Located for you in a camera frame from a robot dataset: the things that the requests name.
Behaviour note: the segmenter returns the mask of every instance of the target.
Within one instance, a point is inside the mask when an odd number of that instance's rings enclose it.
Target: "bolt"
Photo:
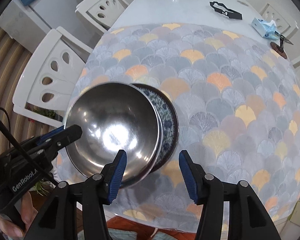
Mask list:
[[[93,179],[93,180],[99,180],[99,179],[102,179],[102,175],[101,175],[100,173],[94,174],[94,175],[92,176],[92,179]]]
[[[67,183],[65,181],[62,181],[58,184],[59,188],[64,188],[65,186],[67,186]]]
[[[204,176],[207,180],[213,180],[214,179],[214,177],[213,177],[213,175],[212,174],[206,174],[205,176]]]
[[[241,181],[240,181],[240,185],[241,185],[242,187],[247,187],[247,186],[249,185],[249,183],[246,182],[245,180],[241,180]]]

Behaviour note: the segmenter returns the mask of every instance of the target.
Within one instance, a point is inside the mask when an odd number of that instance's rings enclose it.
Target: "tablecloth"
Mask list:
[[[195,232],[202,206],[189,198],[178,166],[188,150],[221,181],[248,181],[273,221],[300,196],[300,89],[290,61],[250,38],[209,26],[151,24],[110,29],[82,71],[69,105],[108,81],[140,82],[173,102],[179,140],[170,160],[110,206],[120,216],[158,228]],[[69,183],[85,179],[59,152]],[[223,230],[229,204],[224,205]]]

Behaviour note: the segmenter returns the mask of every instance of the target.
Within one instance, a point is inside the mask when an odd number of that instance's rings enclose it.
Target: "red cloth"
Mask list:
[[[145,226],[119,216],[110,219],[107,224],[108,228],[136,232],[138,234],[137,240],[150,240],[155,229],[153,227]],[[176,238],[177,240],[194,240],[195,238],[195,234],[192,233],[181,233],[178,231],[165,229],[159,229],[158,232],[163,232]]]

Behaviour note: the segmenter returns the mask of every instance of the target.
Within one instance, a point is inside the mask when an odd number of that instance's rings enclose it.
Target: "blue and white patterned plate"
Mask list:
[[[151,172],[161,168],[172,155],[178,141],[178,118],[171,101],[158,89],[145,84],[132,84],[139,88],[150,99],[159,112],[163,126],[162,147]]]

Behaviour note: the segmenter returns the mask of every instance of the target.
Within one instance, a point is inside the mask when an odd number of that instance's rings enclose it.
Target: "human hand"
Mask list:
[[[0,217],[0,229],[2,230],[3,233],[5,233],[7,236],[11,238],[23,237],[25,236],[26,232],[31,226],[37,213],[38,213],[37,210],[33,207],[30,192],[27,192],[22,197],[21,210],[20,210],[22,221],[26,225],[26,231],[22,231],[20,227],[16,226],[12,222],[5,220],[1,217]]]

